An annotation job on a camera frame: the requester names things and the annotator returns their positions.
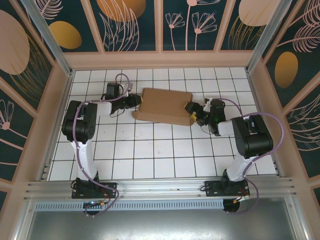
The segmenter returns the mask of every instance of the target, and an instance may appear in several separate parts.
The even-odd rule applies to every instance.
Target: cable
[[[125,75],[124,73],[119,73],[115,76],[115,82],[117,82],[117,78],[119,76],[125,76],[126,80],[127,80],[127,83],[129,85],[130,83],[130,80],[128,78],[127,75]],[[106,102],[113,102],[113,101],[117,101],[119,99],[121,99],[122,97],[124,97],[128,92],[128,88],[122,93],[122,95],[120,95],[119,97],[116,97],[114,99],[108,99],[108,100],[90,100],[90,101],[83,101],[82,103],[80,103],[80,105],[78,106],[78,108],[76,109],[76,112],[75,112],[75,116],[74,116],[74,120],[73,120],[73,126],[72,126],[72,137],[73,137],[73,140],[74,140],[74,143],[75,143],[75,147],[76,147],[76,161],[78,163],[78,166],[79,168],[81,169],[82,173],[84,174],[84,176],[90,180],[92,183],[96,184],[97,186],[103,188],[103,189],[108,189],[108,190],[112,190],[113,192],[116,193],[116,196],[115,196],[115,199],[113,200],[113,202],[111,204],[109,204],[109,206],[107,206],[104,210],[98,212],[97,214],[95,215],[89,215],[87,213],[87,209],[88,207],[85,208],[84,210],[84,213],[86,214],[87,217],[91,217],[91,218],[94,218],[94,217],[98,217],[102,214],[104,214],[108,209],[110,209],[113,204],[117,201],[117,199],[119,198],[119,191],[116,189],[116,188],[112,188],[112,187],[109,187],[109,186],[105,186],[105,185],[102,185],[101,183],[99,182],[96,182],[95,180],[93,180],[87,173],[86,171],[84,170],[84,167],[82,166],[81,162],[80,162],[80,153],[79,153],[79,144],[78,144],[78,141],[77,141],[77,138],[76,138],[76,124],[77,124],[77,116],[79,115],[79,112],[82,108],[82,106],[86,105],[86,104],[89,104],[89,103],[106,103]]]

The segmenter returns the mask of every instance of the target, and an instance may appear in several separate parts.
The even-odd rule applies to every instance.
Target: grid line
[[[81,78],[81,82],[75,82],[75,80],[73,80],[73,83],[75,85],[72,84],[72,87],[79,87],[80,89],[76,89],[74,88],[74,92],[77,93],[83,93],[83,94],[77,94],[77,95],[73,95],[71,93],[72,91],[72,87],[69,93],[69,97],[68,97],[68,103],[70,102],[71,99],[93,99],[95,98],[94,96],[96,96],[97,98],[100,96],[100,92],[101,88],[97,87],[98,84],[93,85],[90,88],[89,91],[89,86],[90,83],[101,83],[99,84],[102,87],[102,81],[98,81],[96,80],[97,78],[95,78],[95,81],[90,81],[90,78],[94,75],[96,77],[100,77],[103,78],[104,75],[104,82],[103,82],[103,93],[105,92],[105,88],[106,88],[106,84],[111,82],[112,77],[115,76],[115,74],[117,73],[126,73],[127,70],[124,69],[117,69],[116,71],[110,71],[110,70],[106,70],[104,74],[95,74],[94,75],[94,70],[90,71],[90,73],[88,73],[88,71],[86,73],[83,73],[83,76],[81,78],[81,73],[78,74],[78,76]],[[138,88],[139,88],[139,93],[138,95],[142,95],[141,93],[141,88],[143,88],[143,86],[148,86],[149,88],[154,88],[159,84],[160,88],[165,87],[166,89],[169,90],[178,90],[178,91],[183,91],[183,92],[191,92],[193,94],[193,101],[194,102],[199,102],[201,105],[203,105],[203,101],[204,98],[210,98],[211,96],[215,96],[218,97],[218,93],[219,93],[219,97],[221,98],[223,94],[225,95],[231,95],[231,97],[233,99],[235,99],[235,101],[239,102],[239,106],[240,107],[246,107],[247,111],[250,111],[251,109],[254,110],[253,106],[256,106],[254,104],[254,102],[252,101],[251,98],[251,91],[247,90],[248,87],[246,88],[245,86],[248,86],[248,83],[246,81],[237,81],[235,82],[234,76],[232,75],[232,72],[237,72],[237,69],[233,69],[232,72],[229,69],[229,72],[231,73],[231,77],[228,78],[221,78],[219,77],[219,79],[217,78],[217,73],[216,73],[216,69],[215,68],[210,68],[209,70],[202,70],[200,68],[194,68],[193,70],[188,70],[186,71],[184,68],[178,68],[178,70],[175,70],[174,68],[165,68],[163,71],[160,71],[159,73],[162,74],[163,76],[165,75],[164,73],[167,73],[167,79],[159,79],[159,80],[155,80],[161,77],[157,77],[155,76],[155,71],[152,70],[132,70],[129,71],[129,77],[131,76],[131,78],[134,78],[134,75],[136,77],[136,80],[131,80],[131,82],[133,84],[135,84],[135,87],[132,89],[132,93],[134,92],[133,90],[135,89],[135,92],[138,93]],[[199,78],[197,79],[191,79],[192,76],[199,76]],[[230,90],[230,91],[224,91],[221,92],[221,88],[219,86],[218,80],[222,80],[222,79],[226,79],[226,80],[230,80],[232,79],[232,84],[234,90]],[[124,83],[124,79],[121,76],[120,78],[120,83]],[[241,93],[241,103],[246,103],[246,104],[240,104],[239,101],[239,96],[238,93]],[[229,109],[232,115],[237,115],[237,113],[235,112],[236,109],[234,108],[230,108]],[[143,175],[143,170],[135,170],[135,167],[138,167],[138,165],[135,166],[135,162],[136,160],[145,160],[145,159],[151,159],[150,161],[146,161],[148,168],[146,168],[146,170],[148,170],[148,174],[147,176],[150,178],[166,178],[165,176],[168,176],[169,174],[171,175],[171,177],[177,177],[177,176],[181,176],[181,175],[186,175],[189,174],[189,177],[197,177],[197,176],[202,176],[204,169],[203,169],[203,165],[206,163],[206,161],[208,160],[201,160],[202,158],[210,158],[213,159],[213,163],[214,163],[214,170],[215,170],[215,174],[217,176],[221,176],[222,172],[220,172],[222,170],[222,168],[224,168],[224,158],[223,157],[229,157],[229,159],[232,157],[234,158],[235,154],[237,153],[237,151],[235,149],[232,148],[233,144],[232,144],[232,139],[234,139],[234,136],[222,136],[222,137],[215,137],[212,134],[209,134],[208,137],[204,136],[205,133],[202,133],[200,126],[195,126],[195,127],[191,127],[191,126],[186,126],[186,128],[184,129],[183,127],[177,127],[174,128],[172,125],[169,126],[165,126],[165,124],[163,125],[155,125],[156,122],[143,122],[143,121],[138,121],[132,118],[132,116],[130,115],[130,112],[127,111],[125,112],[123,115],[119,116],[117,115],[116,118],[108,118],[108,117],[99,117],[97,119],[96,122],[96,139],[93,139],[92,141],[92,145],[95,146],[93,149],[93,155],[94,155],[94,161],[109,161],[109,163],[105,162],[105,164],[110,165],[112,161],[112,169],[108,170],[108,176],[111,174],[111,179],[118,179],[121,178],[122,176],[123,179],[139,179],[140,176]],[[128,137],[130,139],[126,139],[126,134],[125,133],[120,133],[120,126],[128,129]],[[186,134],[186,132],[184,131],[188,131],[187,129],[189,129],[190,131],[190,135],[189,136],[184,136]],[[161,134],[160,137],[157,135],[157,139],[155,137],[155,133],[159,133]],[[66,150],[67,149],[67,141],[64,137],[62,137],[61,135],[62,133],[60,132],[58,135],[58,140],[57,140],[57,145],[55,148],[55,152],[53,154],[53,158],[52,158],[52,166],[51,166],[51,171],[49,172],[49,176],[48,179],[57,179],[56,176],[52,176],[53,174],[57,174],[57,169],[62,169],[62,166],[65,165],[67,166],[67,168],[69,169],[71,166],[71,170],[70,172],[67,173],[67,180],[70,180],[72,177],[72,169],[75,167],[74,165],[76,164],[76,162],[74,161],[75,157],[73,154],[73,160],[71,160],[70,154],[67,154],[65,157],[62,154],[62,150]],[[211,150],[207,151],[206,149],[204,149],[204,151],[201,149],[202,146],[198,146],[195,145],[197,143],[201,143],[202,141],[206,141],[207,147],[209,147],[209,141],[207,141],[207,139],[210,139],[210,143],[211,143]],[[230,145],[230,147],[226,149],[224,149],[224,146],[222,145],[222,143],[225,144],[226,139],[229,139],[228,145]],[[163,153],[166,154],[156,154],[156,150],[155,150],[155,141],[159,141],[157,142],[157,148],[159,148],[158,150],[160,150],[161,152],[164,151]],[[181,144],[181,142],[183,142],[182,140],[188,140],[191,141],[191,144],[189,145],[189,149],[188,149],[188,154],[181,154],[180,152],[183,153],[183,151],[181,151],[180,148],[184,147],[183,143]],[[150,144],[152,143],[152,147],[150,144],[143,144],[141,141],[149,141]],[[169,151],[167,150],[166,147],[162,147],[161,144],[169,144],[169,146],[172,143],[172,151],[171,151],[171,147],[169,149]],[[113,153],[111,151],[108,151],[108,146],[112,146],[113,145]],[[123,146],[123,151],[130,151],[130,154],[122,154],[121,151],[122,149],[120,149],[119,145]],[[149,153],[148,156],[145,156],[143,153],[145,152],[145,150],[143,149],[145,148],[147,153]],[[181,160],[179,161],[179,164],[176,165],[176,160],[178,159],[185,159],[188,158],[188,163],[194,166],[194,170],[192,169],[191,166],[186,166],[183,163],[183,161],[181,162]],[[126,160],[123,161],[121,163],[121,168],[119,168],[119,165],[116,164],[115,167],[115,160]],[[261,165],[259,165],[259,168],[257,167],[257,165],[255,166],[256,170],[257,170],[257,174],[259,175],[259,169],[261,169]],[[164,177],[161,177],[161,169],[164,169],[164,171],[168,171],[168,174],[164,174]],[[99,171],[107,171],[107,169],[105,168],[99,168]]]

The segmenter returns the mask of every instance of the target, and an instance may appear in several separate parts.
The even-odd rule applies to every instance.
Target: flower illustration
[[[8,101],[7,105],[5,103],[5,101],[3,99],[0,100],[0,130],[9,130],[11,132],[13,132],[14,134],[23,137],[23,138],[27,138],[26,136],[12,130],[10,128],[10,122],[12,120],[12,116],[14,114],[14,109],[15,109],[15,105]],[[8,142],[4,139],[0,138],[0,142],[7,144],[13,148],[19,149],[19,150],[23,150],[24,148],[18,145],[15,145],[11,142]],[[5,165],[17,165],[17,163],[4,163],[4,162],[0,162],[0,164],[5,164]]]
[[[5,101],[3,99],[0,100],[0,129],[10,129],[10,121],[14,114],[14,109],[15,105],[12,102],[8,101],[6,106]]]
[[[185,50],[186,51],[188,51],[188,28],[189,28],[189,16],[190,16],[191,7],[194,7],[197,5],[217,4],[219,2],[220,0],[186,0],[186,3],[189,5],[187,16],[186,16],[186,28],[185,28]]]
[[[209,5],[209,4],[217,4],[220,0],[186,0],[187,4],[191,7],[196,5]]]
[[[183,21],[183,17],[181,16],[181,13],[179,13],[179,14],[173,13],[172,16],[170,13],[167,13],[165,15],[165,19],[166,19],[166,22],[168,23],[169,28],[170,28],[172,46],[173,46],[173,50],[175,51],[176,48],[175,48],[172,29],[183,27],[184,25],[186,25],[186,23],[185,23],[185,21]]]
[[[199,18],[199,12],[192,14],[192,24],[195,32],[194,50],[197,50],[198,34],[210,33],[217,30],[215,13],[203,13]]]

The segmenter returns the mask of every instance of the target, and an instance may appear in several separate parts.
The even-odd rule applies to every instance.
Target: black bracket
[[[117,189],[116,182],[99,182],[100,184],[107,186],[109,188]],[[102,188],[95,185],[91,181],[81,180],[77,178],[72,187],[72,199],[105,199],[105,192],[108,194],[110,199],[116,198],[116,193],[112,190]]]
[[[205,181],[204,186],[202,186],[200,190],[205,192],[207,197],[237,197],[250,195],[248,182],[246,180],[230,181],[226,170],[224,170],[221,180]]]

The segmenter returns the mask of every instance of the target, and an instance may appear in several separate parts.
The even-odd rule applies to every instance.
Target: wire
[[[202,132],[204,132],[205,134],[208,134],[208,135],[212,135],[212,133],[208,133],[208,132],[206,132],[205,130],[203,130],[202,127],[203,127],[203,126],[200,127],[201,130],[202,130]]]
[[[117,78],[119,76],[125,76],[126,80],[127,80],[127,83],[129,85],[130,83],[130,80],[128,78],[127,75],[125,75],[124,73],[119,73],[115,76],[115,82],[117,82]],[[89,215],[87,213],[87,209],[88,207],[85,208],[84,210],[84,213],[86,214],[87,217],[91,217],[91,218],[94,218],[94,217],[98,217],[98,216],[101,216],[102,214],[104,214],[106,211],[108,211],[112,206],[113,204],[117,201],[117,199],[119,198],[119,191],[116,189],[116,188],[112,188],[112,187],[109,187],[109,186],[105,186],[105,185],[102,185],[101,183],[99,182],[96,182],[95,180],[93,180],[85,171],[84,167],[82,166],[81,162],[80,162],[80,152],[79,152],[79,143],[77,141],[77,138],[76,138],[76,124],[77,124],[77,116],[79,115],[79,112],[82,108],[82,106],[86,105],[86,104],[89,104],[89,103],[106,103],[106,102],[114,102],[114,101],[117,101],[119,99],[121,99],[122,97],[124,97],[128,92],[128,88],[122,93],[122,95],[120,95],[119,97],[116,97],[114,99],[108,99],[108,100],[90,100],[90,101],[83,101],[82,103],[80,103],[80,105],[78,106],[78,108],[76,109],[76,112],[75,112],[75,116],[74,116],[74,120],[73,120],[73,125],[72,125],[72,137],[73,137],[73,140],[74,140],[74,143],[75,143],[75,147],[76,147],[76,161],[78,163],[78,166],[79,168],[81,169],[82,173],[84,174],[84,176],[90,180],[92,183],[94,183],[95,185],[103,188],[103,189],[108,189],[108,190],[112,190],[113,192],[116,193],[115,195],[115,199],[113,200],[112,203],[109,204],[109,206],[107,206],[104,210],[98,212],[97,214],[95,215]]]
[[[116,118],[116,117],[120,116],[121,114],[124,114],[124,112],[125,112],[125,109],[123,109],[122,113],[119,114],[119,110],[118,110],[118,114],[115,116],[110,115],[110,118]]]

